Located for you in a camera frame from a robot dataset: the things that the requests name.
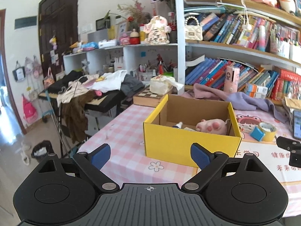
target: yellow cardboard box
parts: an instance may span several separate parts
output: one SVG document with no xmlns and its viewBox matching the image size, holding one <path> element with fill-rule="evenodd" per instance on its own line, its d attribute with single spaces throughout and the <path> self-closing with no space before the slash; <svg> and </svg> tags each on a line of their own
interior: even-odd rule
<svg viewBox="0 0 301 226">
<path fill-rule="evenodd" d="M 228 122 L 228 135 L 193 132 L 202 119 Z M 182 129 L 172 128 L 183 122 Z M 232 104 L 224 101 L 166 95 L 143 123 L 145 154 L 157 160 L 198 167 L 190 157 L 190 147 L 199 143 L 210 152 L 222 151 L 234 157 L 241 142 Z"/>
</svg>

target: crosshair marking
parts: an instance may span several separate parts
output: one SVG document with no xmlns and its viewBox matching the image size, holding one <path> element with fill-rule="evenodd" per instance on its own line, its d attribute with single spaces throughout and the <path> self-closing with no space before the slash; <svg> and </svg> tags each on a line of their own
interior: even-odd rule
<svg viewBox="0 0 301 226">
<path fill-rule="evenodd" d="M 149 186 L 149 187 L 147 187 L 147 188 L 145 188 L 145 189 L 147 189 L 148 191 L 153 191 L 153 190 L 156 189 L 156 188 L 154 188 L 154 187 L 152 187 L 152 186 Z"/>
</svg>

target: pink backpack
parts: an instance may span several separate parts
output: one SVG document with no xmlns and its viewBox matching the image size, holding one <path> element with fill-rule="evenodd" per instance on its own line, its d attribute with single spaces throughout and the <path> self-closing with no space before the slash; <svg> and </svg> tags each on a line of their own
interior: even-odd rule
<svg viewBox="0 0 301 226">
<path fill-rule="evenodd" d="M 28 124 L 32 124 L 38 118 L 37 110 L 33 106 L 33 104 L 24 97 L 23 94 L 22 97 L 23 97 L 24 120 L 26 120 Z"/>
</svg>

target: purple cloth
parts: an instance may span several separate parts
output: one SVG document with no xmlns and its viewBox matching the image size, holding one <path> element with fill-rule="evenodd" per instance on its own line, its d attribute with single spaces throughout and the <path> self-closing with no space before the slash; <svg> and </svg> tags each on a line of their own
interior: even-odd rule
<svg viewBox="0 0 301 226">
<path fill-rule="evenodd" d="M 255 111 L 256 109 L 261 109 L 265 112 L 272 112 L 275 119 L 282 123 L 288 121 L 288 118 L 276 110 L 275 105 L 269 99 L 252 98 L 244 92 L 236 92 L 230 94 L 225 101 L 231 102 L 236 110 Z"/>
<path fill-rule="evenodd" d="M 236 110 L 255 111 L 256 109 L 261 109 L 265 112 L 272 112 L 275 119 L 282 123 L 288 121 L 288 118 L 277 111 L 275 105 L 269 99 L 252 98 L 244 92 L 226 93 L 205 85 L 194 84 L 193 90 L 185 92 L 182 96 L 185 98 L 224 100 L 231 102 L 233 108 Z"/>
</svg>

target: chessboard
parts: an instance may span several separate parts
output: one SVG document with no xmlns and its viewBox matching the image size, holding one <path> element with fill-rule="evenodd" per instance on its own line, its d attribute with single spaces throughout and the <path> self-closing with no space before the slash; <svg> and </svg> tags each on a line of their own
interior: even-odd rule
<svg viewBox="0 0 301 226">
<path fill-rule="evenodd" d="M 144 88 L 139 93 L 137 93 L 133 97 L 133 101 L 134 101 L 135 105 L 157 107 L 165 95 L 159 95 L 159 94 L 152 93 L 150 91 L 150 88 L 147 87 L 147 88 Z"/>
</svg>

